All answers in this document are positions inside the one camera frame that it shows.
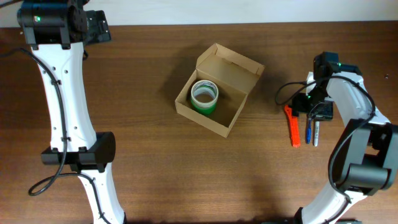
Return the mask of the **black white marker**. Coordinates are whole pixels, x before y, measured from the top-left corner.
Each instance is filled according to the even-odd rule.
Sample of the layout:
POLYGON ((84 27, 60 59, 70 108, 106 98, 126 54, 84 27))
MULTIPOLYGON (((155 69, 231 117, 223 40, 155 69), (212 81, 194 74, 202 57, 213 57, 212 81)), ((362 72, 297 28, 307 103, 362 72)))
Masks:
POLYGON ((319 132, 320 132, 320 122, 319 121, 315 121, 314 122, 314 139, 313 139, 313 145, 315 147, 318 146, 319 132))

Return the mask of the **blue pen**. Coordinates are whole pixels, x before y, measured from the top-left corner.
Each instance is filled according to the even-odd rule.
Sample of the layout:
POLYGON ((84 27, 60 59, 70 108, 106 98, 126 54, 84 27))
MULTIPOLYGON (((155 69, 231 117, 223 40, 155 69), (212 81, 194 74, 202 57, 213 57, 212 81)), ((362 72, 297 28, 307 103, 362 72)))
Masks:
POLYGON ((307 144, 310 144, 312 138, 312 119, 309 116, 307 117, 307 127, 306 127, 305 137, 306 137, 305 142, 307 144))

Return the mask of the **orange utility knife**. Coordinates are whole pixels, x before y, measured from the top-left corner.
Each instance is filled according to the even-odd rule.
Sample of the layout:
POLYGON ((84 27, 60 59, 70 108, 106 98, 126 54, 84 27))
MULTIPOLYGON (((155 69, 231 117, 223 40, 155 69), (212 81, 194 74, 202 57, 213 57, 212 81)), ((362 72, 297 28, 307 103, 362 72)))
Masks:
POLYGON ((293 147, 300 147, 300 133, 298 126, 298 117, 293 115, 293 110, 289 105, 284 106, 284 112, 287 116, 290 131, 290 140, 293 147))

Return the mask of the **brown cardboard box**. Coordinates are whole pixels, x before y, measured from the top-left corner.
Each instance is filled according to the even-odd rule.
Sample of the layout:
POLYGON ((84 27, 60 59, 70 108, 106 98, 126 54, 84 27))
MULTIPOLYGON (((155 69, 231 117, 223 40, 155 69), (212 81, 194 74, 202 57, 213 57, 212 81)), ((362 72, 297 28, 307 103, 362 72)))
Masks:
POLYGON ((227 137, 265 66, 213 44, 175 99, 178 114, 227 137))

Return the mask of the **green tape roll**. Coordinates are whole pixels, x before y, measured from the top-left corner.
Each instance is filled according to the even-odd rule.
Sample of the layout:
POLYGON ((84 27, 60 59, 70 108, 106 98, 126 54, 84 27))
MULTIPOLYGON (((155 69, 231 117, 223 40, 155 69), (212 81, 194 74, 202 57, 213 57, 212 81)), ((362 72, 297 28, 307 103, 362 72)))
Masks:
POLYGON ((202 86, 191 90, 191 104, 200 114, 212 114, 216 108, 217 100, 218 92, 208 86, 202 86))

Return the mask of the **white tape roll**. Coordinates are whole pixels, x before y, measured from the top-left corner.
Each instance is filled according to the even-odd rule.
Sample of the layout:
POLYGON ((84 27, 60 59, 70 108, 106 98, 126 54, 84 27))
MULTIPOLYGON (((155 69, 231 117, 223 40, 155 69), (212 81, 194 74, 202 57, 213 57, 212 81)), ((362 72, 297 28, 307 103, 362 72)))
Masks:
POLYGON ((218 96, 218 87, 209 80, 197 81, 191 89, 191 99, 200 108, 211 108, 216 105, 218 96))

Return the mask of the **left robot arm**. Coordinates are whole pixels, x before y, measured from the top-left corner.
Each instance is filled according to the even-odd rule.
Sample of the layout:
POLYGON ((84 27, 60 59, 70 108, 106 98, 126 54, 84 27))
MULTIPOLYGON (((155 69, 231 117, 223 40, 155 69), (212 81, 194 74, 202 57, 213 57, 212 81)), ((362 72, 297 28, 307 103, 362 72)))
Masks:
POLYGON ((50 146, 42 162, 56 165, 55 175, 29 189, 31 196, 45 192, 69 166, 81 180, 95 223, 126 223, 113 182, 116 140, 112 132, 97 133, 90 121, 83 61, 85 47, 111 40, 103 11, 84 10, 84 1, 24 1, 17 20, 39 66, 51 124, 50 146))

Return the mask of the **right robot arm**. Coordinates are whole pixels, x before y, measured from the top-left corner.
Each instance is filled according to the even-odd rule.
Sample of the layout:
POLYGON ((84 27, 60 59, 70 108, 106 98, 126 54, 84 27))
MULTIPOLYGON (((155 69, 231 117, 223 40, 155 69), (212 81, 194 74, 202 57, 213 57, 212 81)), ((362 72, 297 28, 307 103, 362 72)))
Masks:
POLYGON ((304 89, 293 97, 296 113, 330 120, 336 105, 345 129, 328 161, 328 182, 310 204, 298 209, 294 222, 337 223, 354 204, 393 185, 397 126, 377 109, 358 66, 341 63, 336 53, 313 59, 304 89))

